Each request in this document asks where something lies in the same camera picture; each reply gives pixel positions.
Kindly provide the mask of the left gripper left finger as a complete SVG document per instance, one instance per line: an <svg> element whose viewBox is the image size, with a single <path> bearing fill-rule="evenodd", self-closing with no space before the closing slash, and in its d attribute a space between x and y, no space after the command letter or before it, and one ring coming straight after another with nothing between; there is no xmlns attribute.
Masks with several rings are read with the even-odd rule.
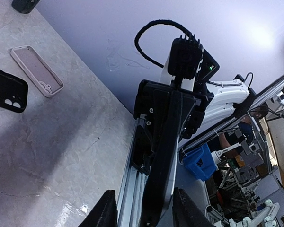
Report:
<svg viewBox="0 0 284 227"><path fill-rule="evenodd" d="M79 227L116 227L115 190L106 190Z"/></svg>

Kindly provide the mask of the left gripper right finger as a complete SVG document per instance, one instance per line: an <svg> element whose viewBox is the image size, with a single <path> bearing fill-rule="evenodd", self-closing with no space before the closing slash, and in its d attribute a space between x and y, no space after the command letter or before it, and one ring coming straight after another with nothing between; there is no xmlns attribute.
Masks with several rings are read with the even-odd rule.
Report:
<svg viewBox="0 0 284 227"><path fill-rule="evenodd" d="M176 187L173 193L174 227L213 227L184 189Z"/></svg>

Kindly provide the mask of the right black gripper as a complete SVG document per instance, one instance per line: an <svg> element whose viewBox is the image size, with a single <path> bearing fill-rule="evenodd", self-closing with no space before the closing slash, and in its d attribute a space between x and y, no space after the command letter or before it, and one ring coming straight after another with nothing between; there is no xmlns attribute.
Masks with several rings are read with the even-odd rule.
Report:
<svg viewBox="0 0 284 227"><path fill-rule="evenodd" d="M156 148L162 134L169 109L170 95L173 88L149 80L142 80L134 106L134 119L145 115L146 124L138 128L138 138L135 140L133 166L140 173L149 174L156 155ZM183 94L183 106L189 104L190 98L195 98L194 109L185 120L179 139L189 139L200 128L208 106L208 89L206 84L197 83L193 91L180 89Z"/></svg>

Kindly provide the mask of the black phone case horizontal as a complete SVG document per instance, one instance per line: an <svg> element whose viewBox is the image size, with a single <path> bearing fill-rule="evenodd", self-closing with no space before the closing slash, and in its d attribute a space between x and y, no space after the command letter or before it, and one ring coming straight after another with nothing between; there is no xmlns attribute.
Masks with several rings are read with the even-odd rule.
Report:
<svg viewBox="0 0 284 227"><path fill-rule="evenodd" d="M140 227L157 226L170 205L175 184L179 136L194 105L193 97L184 104L183 93L172 92L167 119L144 188Z"/></svg>

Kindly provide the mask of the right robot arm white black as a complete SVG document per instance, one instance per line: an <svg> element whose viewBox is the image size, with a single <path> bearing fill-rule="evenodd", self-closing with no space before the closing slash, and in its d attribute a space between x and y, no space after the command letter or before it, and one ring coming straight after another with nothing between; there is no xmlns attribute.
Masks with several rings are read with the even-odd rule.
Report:
<svg viewBox="0 0 284 227"><path fill-rule="evenodd" d="M135 119L144 116L146 123L139 128L131 164L146 175L150 173L158 144L164 135L164 127L170 124L167 117L174 90L182 95L179 110L181 125L171 127L171 130L178 132L178 141L190 140L230 117L251 94L241 77L216 82L198 79L202 74L209 77L219 69L208 52L204 52L203 59L198 62L193 78L182 70L177 75L173 74L171 64L175 60L173 52L170 52L160 81L142 80L136 95L133 116Z"/></svg>

